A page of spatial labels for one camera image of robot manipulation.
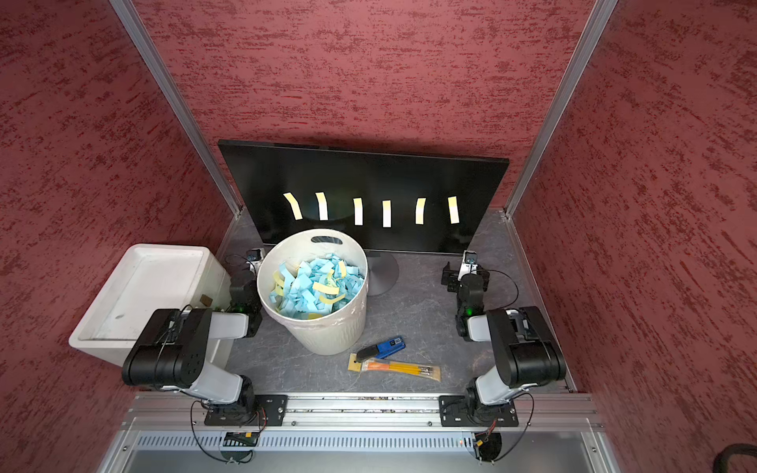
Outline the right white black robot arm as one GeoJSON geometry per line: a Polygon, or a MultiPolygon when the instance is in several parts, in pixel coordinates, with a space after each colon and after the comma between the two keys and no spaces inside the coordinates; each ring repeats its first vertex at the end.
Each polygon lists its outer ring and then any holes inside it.
{"type": "Polygon", "coordinates": [[[463,395],[439,397],[444,427],[516,427],[515,400],[567,376],[564,355],[538,307],[486,309],[488,272],[474,263],[446,265],[441,283],[457,296],[455,328],[468,342],[489,342],[494,367],[463,395]]]}

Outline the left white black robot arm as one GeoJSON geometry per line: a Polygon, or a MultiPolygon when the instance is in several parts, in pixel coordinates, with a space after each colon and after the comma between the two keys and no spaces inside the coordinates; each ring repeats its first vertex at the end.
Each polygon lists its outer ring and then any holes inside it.
{"type": "Polygon", "coordinates": [[[259,261],[253,252],[228,274],[203,248],[141,258],[123,302],[147,317],[124,359],[123,382],[195,398],[206,408],[209,426],[264,422],[252,381],[227,371],[223,350],[259,329],[259,261]]]}

